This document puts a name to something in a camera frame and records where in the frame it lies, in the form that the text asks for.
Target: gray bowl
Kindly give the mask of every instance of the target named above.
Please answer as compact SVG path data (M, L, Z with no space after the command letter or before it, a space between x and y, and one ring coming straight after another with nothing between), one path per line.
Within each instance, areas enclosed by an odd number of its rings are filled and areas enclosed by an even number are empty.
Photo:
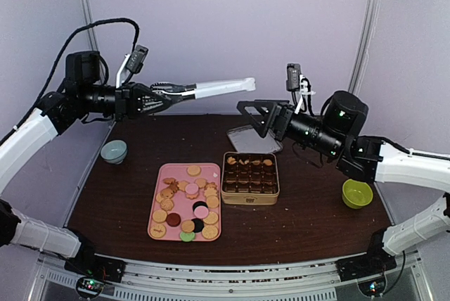
M101 157L110 164L120 164L127 156L128 148L124 141L110 141L101 148Z

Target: round cookie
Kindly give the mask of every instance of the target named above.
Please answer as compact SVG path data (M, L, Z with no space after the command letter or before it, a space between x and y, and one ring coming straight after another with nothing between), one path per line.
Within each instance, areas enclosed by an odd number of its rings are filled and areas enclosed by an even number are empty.
M165 222L167 218L167 212L164 210L156 210L152 215L152 219L156 222Z
M198 165L191 165L188 167L187 172L191 177L196 177L202 172L202 169Z
M210 213L210 211L208 210L208 207L205 206L198 206L195 210L194 210L194 215L198 218L198 219L204 219L208 216L208 214Z
M219 230L216 226L206 225L202 230L203 238L214 239L219 235Z
M184 233L191 233L194 232L195 224L192 220L186 220L181 224L181 230Z
M203 220L195 218L195 219L192 219L192 221L195 224L194 233L200 233L203 230L203 227L205 227Z
M198 185L198 188L204 188L207 184L207 181L205 178L197 178L194 183Z
M163 224L154 224L150 227L150 235L153 238L162 238L166 235L166 228Z
M189 233L181 232L180 233L180 239L182 241L184 241L185 243L189 243L189 242L191 242L192 240L195 239L195 233L194 232L189 232Z
M206 205L208 205L209 208L216 208L219 206L219 199L216 196L208 196L206 198Z
M182 181L179 181L179 182L178 182L177 186L178 186L178 189L179 189L180 191L185 192L185 191L186 191L186 186L187 186L188 184L189 184L189 181L182 180Z
M166 222L171 227L177 227L181 223L181 217L178 213L169 213L166 218Z
M160 204L163 200L164 198L161 196L161 193L158 193L156 195L156 202Z
M174 208L174 206L175 206L175 204L174 204L173 200L171 200L171 199L164 199L164 200L161 202L161 208L162 208L164 211L172 211L172 209Z
M208 205L206 205L206 203L205 203L204 201L196 201L196 202L193 203L193 205L192 205L192 211L195 211L195 209L196 209L198 206L205 206L205 207L208 207Z
M206 225L214 225L219 221L219 215L216 212L211 211L206 218L203 219L203 222Z
M198 193L198 185L197 184L189 184L186 186L186 194L197 194Z
M164 199L172 199L174 197L174 192L170 189L170 188L165 188L164 190L161 191L160 195L164 198Z

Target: table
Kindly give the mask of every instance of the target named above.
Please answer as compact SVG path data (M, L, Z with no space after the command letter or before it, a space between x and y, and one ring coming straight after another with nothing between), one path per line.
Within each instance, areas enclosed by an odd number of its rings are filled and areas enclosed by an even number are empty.
M273 206L222 204L222 234L209 243L155 241L147 234L160 166L215 162L233 151L226 131L247 124L234 115L148 116L118 123L109 140L129 153L121 165L97 159L68 227L93 241L97 253L167 264L247 265L318 260L364 252L371 234L389 226L383 203L351 210L341 199L346 177L325 164L298 159L285 140L276 155L281 192ZM319 154L301 151L317 162Z

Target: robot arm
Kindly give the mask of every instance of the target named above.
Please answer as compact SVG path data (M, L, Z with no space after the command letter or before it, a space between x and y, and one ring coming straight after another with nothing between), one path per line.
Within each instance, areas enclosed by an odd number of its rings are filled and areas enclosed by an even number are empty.
M250 107L259 114L249 114ZM351 179L406 183L445 192L416 216L375 232L366 255L340 260L337 265L343 281L395 268L394 255L450 230L450 158L408 150L384 137L359 136L368 107L356 96L336 91L320 117L297 114L285 101L241 101L238 109L261 137L272 130L279 141L293 139L326 156L329 162L337 160L336 168Z
M115 87L99 84L99 52L85 51L67 56L62 89L43 96L28 119L0 145L0 196L9 181L40 148L89 113L102 113L122 121L125 117L158 113L186 100L255 90L254 78L186 86L157 83L147 87L129 82L130 75L141 70L146 52L146 48L137 46L133 53L125 56ZM15 243L65 258L86 254L82 253L86 246L81 235L29 218L4 200L0 200L0 229L0 246Z

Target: transparent lid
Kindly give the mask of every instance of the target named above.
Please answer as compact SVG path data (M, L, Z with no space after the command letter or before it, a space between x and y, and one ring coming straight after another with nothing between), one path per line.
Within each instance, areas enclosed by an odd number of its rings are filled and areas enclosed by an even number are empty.
M272 131L261 138L251 125L231 129L226 134L240 153L276 153L283 149L283 144L274 139Z

